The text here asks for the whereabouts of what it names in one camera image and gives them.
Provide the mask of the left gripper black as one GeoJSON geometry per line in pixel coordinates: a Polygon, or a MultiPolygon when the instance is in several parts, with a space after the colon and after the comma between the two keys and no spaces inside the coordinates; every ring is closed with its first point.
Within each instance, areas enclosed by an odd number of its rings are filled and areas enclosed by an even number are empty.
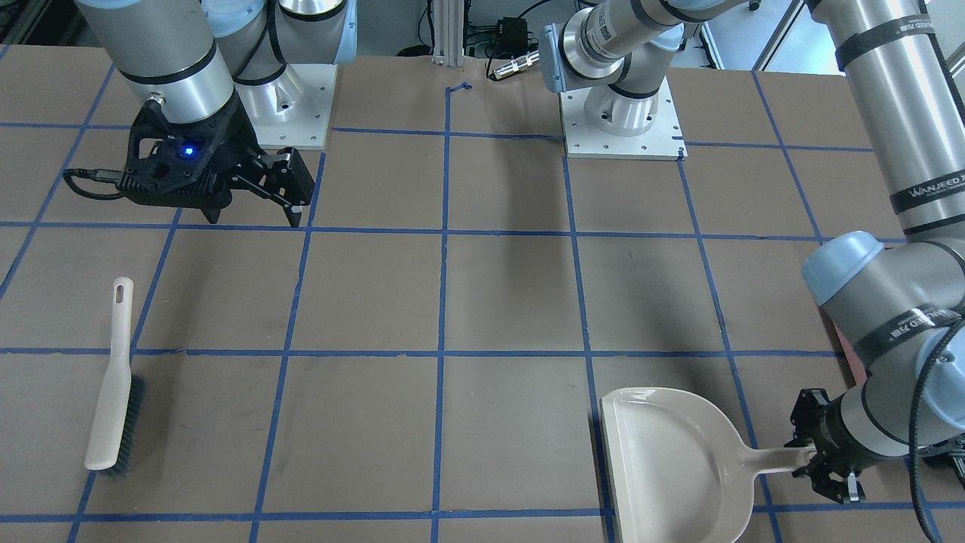
{"type": "Polygon", "coordinates": [[[830,400],[824,388],[803,388],[789,417],[792,439],[784,447],[814,446],[816,455],[792,477],[810,479],[816,494],[840,505],[866,499],[859,476],[868,467],[868,450],[845,428],[842,397],[830,400]]]}

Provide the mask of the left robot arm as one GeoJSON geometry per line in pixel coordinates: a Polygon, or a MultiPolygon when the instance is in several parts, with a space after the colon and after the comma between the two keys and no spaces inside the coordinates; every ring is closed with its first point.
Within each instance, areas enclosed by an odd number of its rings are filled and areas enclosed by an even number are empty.
{"type": "Polygon", "coordinates": [[[800,1],[738,4],[669,74],[688,158],[566,158],[594,397],[683,388],[763,447],[789,439],[800,388],[856,381],[800,265],[902,230],[830,41],[800,1]]]}

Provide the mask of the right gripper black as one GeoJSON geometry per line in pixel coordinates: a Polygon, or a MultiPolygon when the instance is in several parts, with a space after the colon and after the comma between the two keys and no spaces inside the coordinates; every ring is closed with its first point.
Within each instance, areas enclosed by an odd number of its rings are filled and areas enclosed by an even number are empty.
{"type": "Polygon", "coordinates": [[[207,119],[186,124],[173,123],[159,102],[146,100],[130,127],[124,196],[138,205],[190,207],[215,225],[231,203],[231,189],[245,189],[282,207],[289,226],[297,228],[314,188],[296,148],[261,155],[238,97],[207,119]]]}

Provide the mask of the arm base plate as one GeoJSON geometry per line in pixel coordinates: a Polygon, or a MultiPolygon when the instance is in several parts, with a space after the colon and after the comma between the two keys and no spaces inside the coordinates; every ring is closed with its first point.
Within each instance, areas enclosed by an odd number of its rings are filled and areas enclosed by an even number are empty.
{"type": "Polygon", "coordinates": [[[680,161],[688,157],[668,79],[658,92],[630,99],[609,87],[559,94],[570,158],[680,161]]]}
{"type": "Polygon", "coordinates": [[[323,151],[338,73],[331,64],[289,64],[269,81],[235,83],[259,145],[323,151]]]}

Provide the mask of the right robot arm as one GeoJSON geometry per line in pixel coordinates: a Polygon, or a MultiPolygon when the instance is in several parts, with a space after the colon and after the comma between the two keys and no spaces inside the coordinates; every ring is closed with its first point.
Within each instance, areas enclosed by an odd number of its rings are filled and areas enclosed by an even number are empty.
{"type": "Polygon", "coordinates": [[[97,201],[199,210],[211,224],[246,190],[290,227],[316,190],[292,135],[323,121],[297,66],[357,55],[355,1],[78,1],[142,104],[120,170],[66,169],[97,201]]]}

